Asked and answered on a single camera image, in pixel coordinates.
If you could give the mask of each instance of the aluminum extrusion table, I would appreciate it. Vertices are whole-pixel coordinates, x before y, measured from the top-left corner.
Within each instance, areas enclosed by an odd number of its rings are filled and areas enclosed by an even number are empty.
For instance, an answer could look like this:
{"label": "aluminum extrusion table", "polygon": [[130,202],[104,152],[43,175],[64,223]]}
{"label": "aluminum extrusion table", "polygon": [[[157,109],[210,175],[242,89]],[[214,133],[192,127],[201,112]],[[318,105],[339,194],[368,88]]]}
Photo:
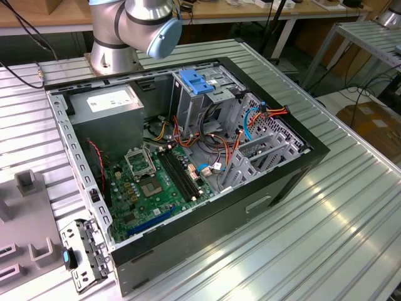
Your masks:
{"label": "aluminum extrusion table", "polygon": [[397,70],[401,70],[401,56],[394,51],[394,48],[401,44],[401,28],[387,29],[374,21],[338,23],[333,25],[309,66],[301,84],[303,88],[309,84],[316,68],[323,59],[323,56],[331,45],[331,42],[334,40],[336,34],[342,35],[346,40],[339,47],[328,65],[328,68],[340,59],[340,56],[346,50],[349,43],[354,43],[377,58],[377,62],[373,64],[371,71],[368,72],[369,77],[365,79],[365,82],[368,79],[371,79],[374,75],[380,61],[386,63],[390,67],[399,66]]}
{"label": "aluminum extrusion table", "polygon": [[[273,65],[234,40],[177,47],[144,67],[228,56],[331,152],[281,203],[124,300],[385,300],[401,281],[401,171]],[[92,77],[83,58],[41,63],[48,83]],[[37,82],[34,64],[13,68]],[[44,91],[0,69],[0,180],[44,174],[59,228],[87,218]],[[64,267],[2,300],[120,300],[114,276],[78,296]]]}

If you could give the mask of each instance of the metal bracket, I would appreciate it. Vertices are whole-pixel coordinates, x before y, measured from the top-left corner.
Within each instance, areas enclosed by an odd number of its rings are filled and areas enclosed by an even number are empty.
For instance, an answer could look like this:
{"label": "metal bracket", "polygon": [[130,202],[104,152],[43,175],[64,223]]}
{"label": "metal bracket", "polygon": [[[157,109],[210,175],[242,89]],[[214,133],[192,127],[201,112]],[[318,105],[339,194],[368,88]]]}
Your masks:
{"label": "metal bracket", "polygon": [[94,219],[73,221],[60,235],[65,248],[71,248],[77,259],[78,267],[71,275],[79,294],[107,278],[113,265]]}

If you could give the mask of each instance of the cardboard box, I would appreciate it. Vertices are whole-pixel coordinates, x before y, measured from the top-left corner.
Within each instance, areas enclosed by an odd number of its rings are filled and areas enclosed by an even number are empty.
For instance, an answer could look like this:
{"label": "cardboard box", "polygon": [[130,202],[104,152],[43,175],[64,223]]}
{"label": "cardboard box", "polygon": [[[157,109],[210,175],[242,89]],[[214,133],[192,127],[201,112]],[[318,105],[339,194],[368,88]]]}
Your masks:
{"label": "cardboard box", "polygon": [[51,14],[62,0],[9,0],[11,6],[17,11],[29,11],[36,14]]}
{"label": "cardboard box", "polygon": [[[337,117],[350,125],[354,107],[345,107],[337,113]],[[358,104],[353,130],[393,163],[401,162],[401,122],[379,104]]]}

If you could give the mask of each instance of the white label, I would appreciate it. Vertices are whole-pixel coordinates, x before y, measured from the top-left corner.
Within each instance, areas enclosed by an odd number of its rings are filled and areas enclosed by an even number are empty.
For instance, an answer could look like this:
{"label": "white label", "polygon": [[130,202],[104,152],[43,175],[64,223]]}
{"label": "white label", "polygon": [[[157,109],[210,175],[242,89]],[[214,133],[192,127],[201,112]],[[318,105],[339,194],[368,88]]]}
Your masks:
{"label": "white label", "polygon": [[88,102],[88,105],[93,113],[133,103],[126,91],[116,91],[98,96],[92,96],[88,97],[86,101]]}
{"label": "white label", "polygon": [[370,108],[366,108],[366,107],[363,107],[363,108],[359,108],[363,113],[365,113],[366,115],[370,115],[370,114],[374,114],[375,112],[374,111],[372,111]]}
{"label": "white label", "polygon": [[381,119],[372,120],[377,127],[388,127],[388,125]]}
{"label": "white label", "polygon": [[216,163],[213,165],[213,168],[214,168],[214,169],[217,169],[217,170],[219,171],[220,168],[221,168],[221,163],[216,162]]}

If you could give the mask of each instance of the blue plastic latch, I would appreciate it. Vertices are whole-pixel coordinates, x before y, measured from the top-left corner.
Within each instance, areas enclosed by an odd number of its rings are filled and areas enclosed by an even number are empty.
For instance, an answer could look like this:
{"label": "blue plastic latch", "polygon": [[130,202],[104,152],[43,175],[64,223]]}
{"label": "blue plastic latch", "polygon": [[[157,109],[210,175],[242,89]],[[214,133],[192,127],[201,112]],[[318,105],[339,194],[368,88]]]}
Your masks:
{"label": "blue plastic latch", "polygon": [[209,93],[214,90],[195,70],[181,70],[180,75],[183,81],[192,88],[192,91],[198,94]]}
{"label": "blue plastic latch", "polygon": [[68,256],[68,252],[67,251],[64,251],[63,256],[64,256],[64,262],[68,262],[70,257]]}

